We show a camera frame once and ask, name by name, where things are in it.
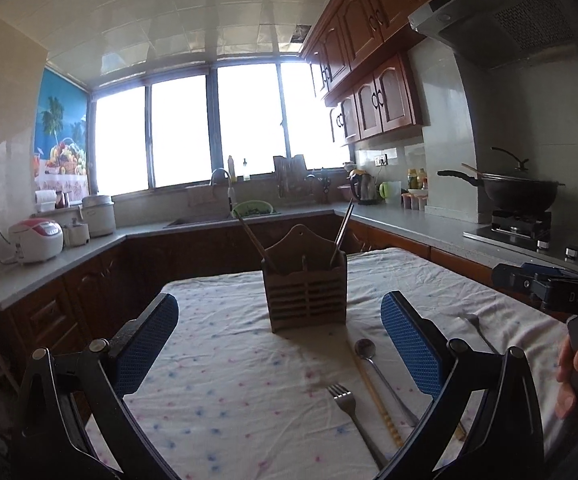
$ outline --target window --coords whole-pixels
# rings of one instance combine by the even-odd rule
[[[224,168],[233,157],[236,174],[272,173],[274,155],[285,156],[283,114],[275,64],[218,69],[220,130]]]
[[[204,75],[151,87],[151,137],[157,187],[209,180],[211,155]]]
[[[273,157],[302,153],[309,170],[340,168],[349,147],[332,139],[310,66],[261,62],[204,69],[94,96],[94,190],[117,195],[209,180],[211,170],[272,173]]]
[[[116,195],[149,187],[144,124],[144,86],[98,100],[96,176],[99,192]]]

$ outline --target stove burner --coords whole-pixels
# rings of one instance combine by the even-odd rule
[[[519,216],[507,211],[492,213],[492,231],[505,233],[526,240],[549,242],[552,214],[544,212],[537,216]]]

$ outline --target window frame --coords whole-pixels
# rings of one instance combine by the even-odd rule
[[[171,81],[174,79],[182,79],[197,75],[205,76],[206,92],[207,92],[207,125],[209,130],[209,152],[211,158],[211,171],[215,171],[218,168],[223,167],[223,142],[221,136],[220,127],[220,107],[218,101],[218,69],[224,66],[237,66],[246,64],[275,64],[275,70],[277,75],[278,89],[280,94],[280,107],[282,112],[282,126],[283,135],[285,138],[285,149],[287,150],[287,157],[291,157],[291,145],[289,139],[289,127],[287,122],[287,108],[285,105],[285,92],[283,88],[282,76],[281,76],[281,64],[287,62],[297,62],[297,63],[307,63],[304,59],[299,56],[274,56],[274,57],[243,57],[243,58],[231,58],[218,60],[213,63],[199,63],[192,66],[184,68],[175,68],[171,70],[165,70],[163,72],[153,73],[153,74],[140,74],[137,76],[132,76],[121,81],[113,82],[108,85],[104,85],[92,92],[89,101],[88,109],[88,128],[87,128],[87,174],[89,180],[89,188],[92,194],[99,192],[98,189],[98,179],[96,172],[96,160],[95,160],[95,150],[96,150],[96,107],[98,100],[102,97],[107,97],[109,95],[117,94],[125,90],[130,90],[133,88],[144,86],[145,92],[145,107],[144,107],[144,121],[145,121],[145,155],[147,158],[147,181],[149,184],[148,189],[133,191],[125,193],[122,195],[114,196],[114,200],[117,199],[128,199],[134,198],[136,196],[141,196],[144,194],[150,194],[154,192],[173,192],[179,189],[184,189],[188,186],[197,186],[198,184],[206,184],[208,180],[200,180],[198,182],[186,182],[183,184],[175,184],[172,186],[156,186],[154,168],[153,168],[153,138],[152,138],[152,110],[151,110],[151,87],[154,84]],[[315,82],[312,80],[313,91],[315,95]],[[354,162],[355,153],[353,150],[353,145],[349,144],[349,160]],[[328,171],[344,171],[343,168],[324,168]],[[320,171],[320,168],[312,168],[313,171]],[[252,180],[268,179],[274,178],[274,173],[260,173],[251,175]]]

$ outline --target ceiling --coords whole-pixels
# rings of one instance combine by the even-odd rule
[[[296,52],[328,0],[0,0],[0,18],[90,88],[193,60]]]

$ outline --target range hood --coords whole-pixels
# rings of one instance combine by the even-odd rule
[[[409,22],[487,69],[578,46],[575,0],[431,0]]]

